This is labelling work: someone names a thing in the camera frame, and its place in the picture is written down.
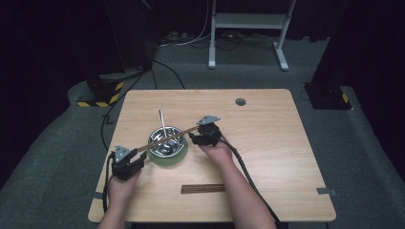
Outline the white metal stand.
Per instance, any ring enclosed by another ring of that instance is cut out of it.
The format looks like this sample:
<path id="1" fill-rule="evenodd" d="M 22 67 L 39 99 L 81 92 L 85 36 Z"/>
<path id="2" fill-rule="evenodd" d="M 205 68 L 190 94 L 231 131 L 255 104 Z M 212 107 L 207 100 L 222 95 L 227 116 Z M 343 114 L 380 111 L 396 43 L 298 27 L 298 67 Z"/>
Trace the white metal stand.
<path id="1" fill-rule="evenodd" d="M 281 70 L 286 72 L 289 66 L 283 52 L 283 45 L 296 1 L 288 0 L 288 10 L 284 14 L 255 14 L 217 12 L 217 2 L 213 0 L 208 68 L 213 70 L 216 67 L 216 29 L 278 30 L 280 35 L 273 42 L 273 48 Z"/>

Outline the steel spoon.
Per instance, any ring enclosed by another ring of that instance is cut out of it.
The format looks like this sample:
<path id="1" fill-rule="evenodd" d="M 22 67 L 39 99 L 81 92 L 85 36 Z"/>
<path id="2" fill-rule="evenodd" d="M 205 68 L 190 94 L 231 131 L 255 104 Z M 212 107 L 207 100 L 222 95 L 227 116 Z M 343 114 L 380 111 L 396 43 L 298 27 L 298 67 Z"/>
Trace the steel spoon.
<path id="1" fill-rule="evenodd" d="M 161 124 L 161 128 L 163 131 L 163 135 L 167 136 L 162 110 L 159 110 L 159 115 L 160 115 L 160 124 Z M 169 140 L 167 140 L 163 143 L 163 149 L 164 149 L 164 153 L 166 155 L 170 155 L 173 153 L 173 146 Z"/>

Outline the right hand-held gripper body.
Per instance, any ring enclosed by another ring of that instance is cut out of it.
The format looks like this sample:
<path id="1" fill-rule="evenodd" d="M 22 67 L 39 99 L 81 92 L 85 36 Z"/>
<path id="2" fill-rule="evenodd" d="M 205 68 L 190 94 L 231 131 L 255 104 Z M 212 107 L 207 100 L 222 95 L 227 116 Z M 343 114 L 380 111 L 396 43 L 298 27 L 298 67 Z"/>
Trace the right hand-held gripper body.
<path id="1" fill-rule="evenodd" d="M 207 114 L 197 122 L 198 128 L 199 126 L 205 127 L 206 134 L 204 136 L 207 138 L 208 141 L 208 144 L 206 146 L 215 146 L 221 138 L 222 133 L 220 131 L 220 128 L 215 124 L 215 122 L 219 120 L 219 117 Z"/>

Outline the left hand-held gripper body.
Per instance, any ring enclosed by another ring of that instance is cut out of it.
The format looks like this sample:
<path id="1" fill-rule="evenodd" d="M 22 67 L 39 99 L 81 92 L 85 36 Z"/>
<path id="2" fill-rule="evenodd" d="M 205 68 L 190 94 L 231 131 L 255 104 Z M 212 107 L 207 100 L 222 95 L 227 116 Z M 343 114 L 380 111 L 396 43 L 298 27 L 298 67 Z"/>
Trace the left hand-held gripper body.
<path id="1" fill-rule="evenodd" d="M 142 168 L 136 166 L 135 161 L 128 157 L 131 151 L 131 149 L 123 146 L 117 145 L 115 147 L 115 150 L 112 152 L 112 172 L 114 177 L 121 180 L 128 180 Z"/>

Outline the black stand with striped base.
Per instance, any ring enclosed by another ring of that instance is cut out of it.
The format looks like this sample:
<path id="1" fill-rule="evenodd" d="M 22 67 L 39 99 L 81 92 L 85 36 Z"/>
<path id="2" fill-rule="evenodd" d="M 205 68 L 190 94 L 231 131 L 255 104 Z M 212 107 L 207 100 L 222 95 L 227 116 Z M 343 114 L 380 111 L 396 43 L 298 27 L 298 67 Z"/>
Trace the black stand with striped base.
<path id="1" fill-rule="evenodd" d="M 117 102 L 122 87 L 122 81 L 104 82 L 98 75 L 90 77 L 76 104 L 79 107 L 108 107 Z"/>
<path id="2" fill-rule="evenodd" d="M 318 86 L 311 83 L 304 84 L 311 106 L 315 110 L 352 109 L 349 98 L 339 87 Z"/>

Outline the power strip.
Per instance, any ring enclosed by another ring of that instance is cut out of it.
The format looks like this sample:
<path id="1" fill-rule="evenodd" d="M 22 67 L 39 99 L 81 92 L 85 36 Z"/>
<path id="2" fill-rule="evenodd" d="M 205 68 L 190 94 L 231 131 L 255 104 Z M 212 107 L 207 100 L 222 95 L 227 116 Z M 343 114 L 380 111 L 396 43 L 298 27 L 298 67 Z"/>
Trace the power strip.
<path id="1" fill-rule="evenodd" d="M 193 40 L 195 36 L 187 32 L 170 31 L 161 40 L 161 44 L 185 43 Z"/>

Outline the person's right hand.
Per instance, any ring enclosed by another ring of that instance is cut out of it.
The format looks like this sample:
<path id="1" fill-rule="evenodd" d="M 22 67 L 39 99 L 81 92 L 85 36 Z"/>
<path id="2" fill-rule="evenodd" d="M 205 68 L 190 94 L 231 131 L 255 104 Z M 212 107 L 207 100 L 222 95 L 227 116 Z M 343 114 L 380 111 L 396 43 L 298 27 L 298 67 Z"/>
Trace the person's right hand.
<path id="1" fill-rule="evenodd" d="M 210 160 L 219 168 L 233 164 L 232 151 L 223 139 L 220 139 L 215 146 L 203 146 L 200 148 L 207 154 Z"/>

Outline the brown wooden chopstick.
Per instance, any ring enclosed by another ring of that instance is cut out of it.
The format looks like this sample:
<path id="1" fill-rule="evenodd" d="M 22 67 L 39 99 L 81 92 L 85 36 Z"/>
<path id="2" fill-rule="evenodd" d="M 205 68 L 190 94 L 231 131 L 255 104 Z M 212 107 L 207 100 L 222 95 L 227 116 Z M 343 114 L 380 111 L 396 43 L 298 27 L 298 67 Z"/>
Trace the brown wooden chopstick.
<path id="1" fill-rule="evenodd" d="M 153 147 L 155 147 L 155 146 L 157 146 L 157 145 L 159 145 L 159 144 L 161 144 L 161 143 L 167 142 L 167 141 L 169 141 L 169 140 L 171 140 L 171 139 L 175 139 L 175 138 L 181 137 L 181 136 L 186 135 L 186 134 L 188 134 L 188 133 L 190 133 L 190 132 L 196 131 L 197 129 L 198 129 L 198 126 L 195 126 L 195 127 L 189 128 L 189 129 L 187 129 L 187 130 L 184 130 L 184 131 L 182 131 L 182 132 L 179 132 L 179 133 L 177 133 L 177 134 L 168 135 L 168 136 L 165 136 L 165 137 L 161 137 L 161 138 L 159 138 L 159 139 L 154 139 L 154 138 L 152 137 L 152 138 L 151 138 L 151 141 L 150 141 L 147 145 L 138 147 L 138 151 L 140 152 L 140 151 L 149 150 L 149 149 L 151 149 L 151 148 L 153 148 Z"/>

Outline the row of brown chopsticks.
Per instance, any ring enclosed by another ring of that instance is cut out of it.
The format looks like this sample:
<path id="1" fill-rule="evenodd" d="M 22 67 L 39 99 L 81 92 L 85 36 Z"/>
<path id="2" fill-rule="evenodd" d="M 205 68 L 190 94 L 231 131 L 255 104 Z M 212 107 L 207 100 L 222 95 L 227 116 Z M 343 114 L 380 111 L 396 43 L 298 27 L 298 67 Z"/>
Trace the row of brown chopsticks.
<path id="1" fill-rule="evenodd" d="M 182 194 L 200 194 L 224 192 L 223 184 L 188 184 L 181 187 Z"/>

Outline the steel bowl with green base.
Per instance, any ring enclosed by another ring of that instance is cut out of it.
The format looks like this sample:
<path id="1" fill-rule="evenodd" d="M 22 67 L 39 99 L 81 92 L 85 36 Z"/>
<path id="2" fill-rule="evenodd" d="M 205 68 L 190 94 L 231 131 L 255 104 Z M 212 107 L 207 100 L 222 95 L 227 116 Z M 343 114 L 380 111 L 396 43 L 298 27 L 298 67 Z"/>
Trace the steel bowl with green base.
<path id="1" fill-rule="evenodd" d="M 158 140 L 174 134 L 179 134 L 180 132 L 180 129 L 172 126 L 166 127 L 165 129 L 158 128 L 150 134 L 148 142 L 155 143 Z M 187 151 L 188 143 L 182 135 L 150 148 L 147 153 L 149 159 L 153 163 L 159 166 L 169 167 L 181 162 L 185 158 Z"/>

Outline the person's left hand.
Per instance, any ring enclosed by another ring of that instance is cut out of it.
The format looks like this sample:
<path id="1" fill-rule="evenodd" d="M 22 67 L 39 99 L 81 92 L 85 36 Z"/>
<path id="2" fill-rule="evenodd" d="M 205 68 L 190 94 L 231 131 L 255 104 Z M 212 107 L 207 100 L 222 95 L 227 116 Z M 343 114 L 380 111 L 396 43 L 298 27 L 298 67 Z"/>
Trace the person's left hand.
<path id="1" fill-rule="evenodd" d="M 141 171 L 131 176 L 128 180 L 112 177 L 108 187 L 108 208 L 125 209 L 128 206 L 135 190 Z"/>

